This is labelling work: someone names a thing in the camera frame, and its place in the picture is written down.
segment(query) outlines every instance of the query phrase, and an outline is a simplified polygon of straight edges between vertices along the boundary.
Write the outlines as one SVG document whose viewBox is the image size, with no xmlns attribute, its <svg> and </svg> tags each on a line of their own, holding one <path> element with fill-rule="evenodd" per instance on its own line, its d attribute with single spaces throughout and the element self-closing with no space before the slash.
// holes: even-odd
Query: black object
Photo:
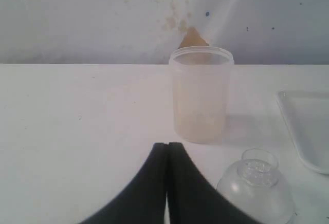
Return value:
<svg viewBox="0 0 329 224">
<path fill-rule="evenodd" d="M 209 184 L 181 143 L 169 144 L 168 203 L 171 224 L 260 224 Z"/>
<path fill-rule="evenodd" d="M 168 146 L 155 143 L 129 185 L 81 224 L 163 224 L 166 206 Z"/>
</svg>

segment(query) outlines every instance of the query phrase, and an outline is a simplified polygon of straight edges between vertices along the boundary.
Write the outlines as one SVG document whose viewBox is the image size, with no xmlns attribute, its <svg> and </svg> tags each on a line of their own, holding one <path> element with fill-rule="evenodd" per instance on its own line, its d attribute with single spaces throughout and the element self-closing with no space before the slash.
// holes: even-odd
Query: plastic cup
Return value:
<svg viewBox="0 0 329 224">
<path fill-rule="evenodd" d="M 176 133 L 194 143 L 220 141 L 232 54 L 216 47 L 186 47 L 171 54 L 169 65 Z"/>
</svg>

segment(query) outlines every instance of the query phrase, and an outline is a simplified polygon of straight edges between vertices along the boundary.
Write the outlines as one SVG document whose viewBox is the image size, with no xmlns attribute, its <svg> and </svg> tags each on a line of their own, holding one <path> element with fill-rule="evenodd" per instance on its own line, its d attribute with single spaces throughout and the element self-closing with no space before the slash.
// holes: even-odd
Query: white tray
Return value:
<svg viewBox="0 0 329 224">
<path fill-rule="evenodd" d="M 329 174 L 329 93 L 280 91 L 277 101 L 304 165 Z"/>
</svg>

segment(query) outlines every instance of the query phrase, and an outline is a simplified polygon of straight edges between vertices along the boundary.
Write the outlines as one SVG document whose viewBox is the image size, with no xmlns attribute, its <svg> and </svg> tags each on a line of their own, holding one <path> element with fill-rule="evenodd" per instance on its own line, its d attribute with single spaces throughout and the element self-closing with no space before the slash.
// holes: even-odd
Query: white wall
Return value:
<svg viewBox="0 0 329 224">
<path fill-rule="evenodd" d="M 0 0 L 0 62 L 167 63 L 180 22 L 238 64 L 329 63 L 329 0 Z"/>
</svg>

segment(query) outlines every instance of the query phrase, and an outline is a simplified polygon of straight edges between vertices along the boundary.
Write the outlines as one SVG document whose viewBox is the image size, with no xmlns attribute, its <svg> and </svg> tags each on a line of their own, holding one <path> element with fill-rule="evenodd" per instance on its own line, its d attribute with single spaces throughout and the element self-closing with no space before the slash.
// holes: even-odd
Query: white table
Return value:
<svg viewBox="0 0 329 224">
<path fill-rule="evenodd" d="M 184 142 L 216 186 L 250 147 L 273 152 L 290 182 L 295 223 L 329 223 L 329 176 L 306 169 L 274 94 L 329 91 L 329 66 L 236 66 L 227 134 Z M 165 65 L 0 65 L 0 223 L 77 223 L 114 198 L 154 142 L 173 131 Z"/>
</svg>

